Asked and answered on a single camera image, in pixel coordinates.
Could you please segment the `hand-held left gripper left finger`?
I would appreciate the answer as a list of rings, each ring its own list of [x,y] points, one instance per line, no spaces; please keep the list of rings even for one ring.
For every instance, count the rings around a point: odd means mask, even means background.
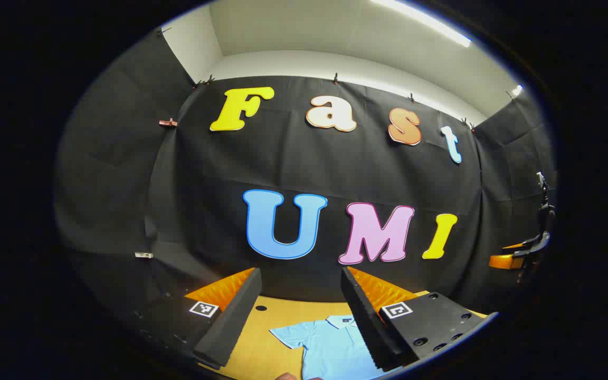
[[[134,328],[169,360],[220,369],[229,363],[262,290],[261,270],[246,269],[134,312]]]

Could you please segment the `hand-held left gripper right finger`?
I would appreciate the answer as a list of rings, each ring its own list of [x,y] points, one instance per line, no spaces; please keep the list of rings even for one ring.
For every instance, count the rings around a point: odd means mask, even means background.
[[[427,365],[499,317],[473,312],[439,292],[411,293],[352,267],[342,269],[340,287],[374,364],[384,372]]]

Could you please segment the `light blue T-shirt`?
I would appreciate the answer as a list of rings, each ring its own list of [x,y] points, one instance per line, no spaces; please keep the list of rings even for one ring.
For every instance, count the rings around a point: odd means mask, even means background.
[[[385,375],[375,365],[352,315],[331,315],[270,333],[287,348],[302,348],[302,380],[374,380]]]

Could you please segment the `black backdrop cloth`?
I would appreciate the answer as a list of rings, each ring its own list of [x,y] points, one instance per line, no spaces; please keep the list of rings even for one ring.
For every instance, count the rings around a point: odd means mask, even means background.
[[[489,258],[539,234],[538,172],[555,204],[551,132],[526,94],[470,131],[348,82],[193,87],[151,32],[66,123],[54,212],[75,269],[116,313],[251,268],[264,296],[343,301],[345,265],[488,313],[518,287]]]

